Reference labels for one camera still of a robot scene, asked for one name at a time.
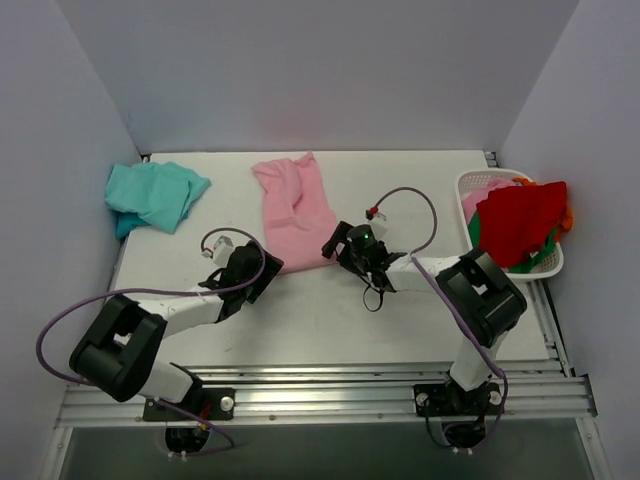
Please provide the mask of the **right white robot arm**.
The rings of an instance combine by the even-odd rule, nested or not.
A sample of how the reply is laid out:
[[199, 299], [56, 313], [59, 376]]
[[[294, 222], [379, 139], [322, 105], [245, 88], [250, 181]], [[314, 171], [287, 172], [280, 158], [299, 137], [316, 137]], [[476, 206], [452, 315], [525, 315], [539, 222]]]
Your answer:
[[496, 356], [527, 309], [523, 293], [482, 249], [431, 258], [390, 252], [368, 224], [341, 222], [321, 249], [381, 294], [433, 291], [451, 312], [464, 340], [449, 369], [444, 400], [455, 412], [480, 400], [479, 387], [491, 375], [501, 378]]

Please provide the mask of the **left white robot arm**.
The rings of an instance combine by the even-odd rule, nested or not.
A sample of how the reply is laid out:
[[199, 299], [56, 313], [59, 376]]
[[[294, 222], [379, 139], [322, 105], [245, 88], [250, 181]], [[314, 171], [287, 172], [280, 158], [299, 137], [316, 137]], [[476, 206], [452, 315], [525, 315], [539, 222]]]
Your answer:
[[188, 369], [157, 358], [164, 339], [218, 324], [254, 303], [284, 262], [254, 241], [230, 253], [226, 266], [192, 289], [191, 296], [135, 301], [118, 294], [101, 308], [73, 352], [72, 371], [118, 402], [136, 395], [159, 398], [179, 419], [202, 405], [202, 381]]

